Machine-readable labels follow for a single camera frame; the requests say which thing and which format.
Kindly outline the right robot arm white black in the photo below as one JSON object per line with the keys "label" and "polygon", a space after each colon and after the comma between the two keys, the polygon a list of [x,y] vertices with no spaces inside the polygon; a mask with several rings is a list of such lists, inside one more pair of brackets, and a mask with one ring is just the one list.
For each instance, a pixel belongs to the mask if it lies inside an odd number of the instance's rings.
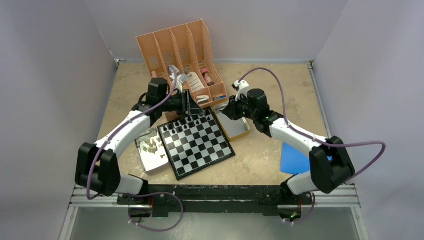
{"label": "right robot arm white black", "polygon": [[340,138],[308,138],[290,129],[286,118],[270,109],[265,92],[261,89],[249,90],[240,99],[231,96],[221,112],[233,121],[241,118],[252,120],[260,133],[281,140],[308,157],[310,170],[292,176],[281,185],[280,196],[288,204],[294,203],[306,192],[329,194],[356,173]]}

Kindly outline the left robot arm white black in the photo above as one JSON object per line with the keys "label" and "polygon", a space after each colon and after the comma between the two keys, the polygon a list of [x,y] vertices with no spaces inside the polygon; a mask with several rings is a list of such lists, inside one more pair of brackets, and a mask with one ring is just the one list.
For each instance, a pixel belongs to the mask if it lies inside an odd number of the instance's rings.
{"label": "left robot arm white black", "polygon": [[126,194],[138,205],[146,203],[147,181],[121,174],[119,158],[142,133],[149,130],[163,113],[174,112],[180,117],[200,116],[205,112],[195,102],[189,90],[178,90],[164,78],[152,78],[147,92],[131,108],[127,117],[110,133],[95,143],[83,143],[77,153],[75,184],[95,195]]}

